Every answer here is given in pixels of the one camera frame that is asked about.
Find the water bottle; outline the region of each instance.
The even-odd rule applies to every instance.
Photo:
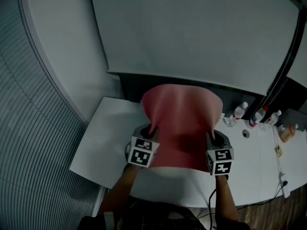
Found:
[[[234,113],[232,113],[229,117],[224,117],[224,122],[228,127],[233,127],[236,125],[237,121],[243,117],[246,108],[248,107],[247,102],[243,102],[241,105],[237,106]]]
[[[247,127],[248,128],[253,128],[255,127],[265,116],[265,113],[269,107],[265,105],[263,108],[259,109],[252,117],[251,119],[247,122]]]
[[[267,131],[269,128],[272,128],[274,124],[277,123],[279,116],[282,114],[281,110],[273,113],[263,124],[259,123],[259,128],[262,132]]]

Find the gray curtain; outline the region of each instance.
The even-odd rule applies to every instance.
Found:
[[[86,127],[29,42],[18,0],[0,0],[0,229],[76,229],[98,185],[69,171]]]

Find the small container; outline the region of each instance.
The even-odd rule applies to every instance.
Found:
[[[293,125],[289,125],[286,129],[284,129],[280,134],[279,137],[282,142],[286,143],[289,139],[291,139],[295,135],[295,131],[298,128],[296,124],[295,127]]]

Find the bottle cap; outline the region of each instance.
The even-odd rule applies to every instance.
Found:
[[[243,107],[243,108],[247,108],[247,107],[248,107],[248,103],[247,103],[247,102],[243,102],[243,103],[242,103],[242,107]]]

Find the plastic bottle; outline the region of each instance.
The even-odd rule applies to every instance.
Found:
[[[263,119],[268,109],[269,107],[267,105],[259,109],[248,121],[248,127],[249,128],[255,127]]]
[[[287,142],[290,138],[292,138],[295,135],[295,131],[298,128],[298,125],[296,124],[295,127],[292,125],[289,125],[286,129],[284,129],[280,134],[279,137],[282,140],[282,142]]]
[[[229,117],[224,117],[224,122],[226,126],[228,127],[233,127],[236,125],[237,121],[243,117],[246,108],[248,107],[247,102],[243,102],[241,105],[237,106],[235,111],[229,116]]]
[[[262,132],[267,131],[269,128],[272,128],[274,124],[277,123],[279,116],[282,114],[281,110],[273,113],[263,124],[259,123],[259,128]]]

